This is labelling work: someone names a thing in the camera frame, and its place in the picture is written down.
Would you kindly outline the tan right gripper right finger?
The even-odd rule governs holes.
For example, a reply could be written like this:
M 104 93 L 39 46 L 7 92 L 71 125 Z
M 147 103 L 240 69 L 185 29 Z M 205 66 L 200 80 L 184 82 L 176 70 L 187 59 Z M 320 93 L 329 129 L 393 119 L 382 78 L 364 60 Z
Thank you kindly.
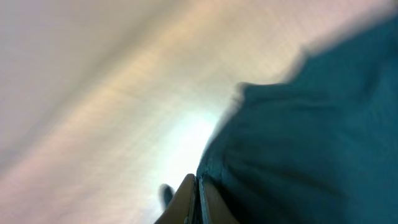
M 208 176 L 199 180 L 202 222 L 205 224 L 239 224 Z

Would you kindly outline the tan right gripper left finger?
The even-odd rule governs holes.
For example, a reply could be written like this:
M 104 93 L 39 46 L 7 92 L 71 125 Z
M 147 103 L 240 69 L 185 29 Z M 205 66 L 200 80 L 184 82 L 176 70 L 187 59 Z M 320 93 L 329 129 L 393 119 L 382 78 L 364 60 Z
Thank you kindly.
M 179 188 L 166 206 L 155 224 L 183 224 L 189 216 L 192 195 L 194 193 L 193 174 L 187 174 Z

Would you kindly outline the black t-shirt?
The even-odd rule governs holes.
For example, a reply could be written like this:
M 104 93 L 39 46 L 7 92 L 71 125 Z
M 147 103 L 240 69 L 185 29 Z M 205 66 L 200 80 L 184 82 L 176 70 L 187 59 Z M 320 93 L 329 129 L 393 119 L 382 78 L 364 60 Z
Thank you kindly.
M 396 223 L 397 18 L 245 85 L 197 176 L 241 223 Z

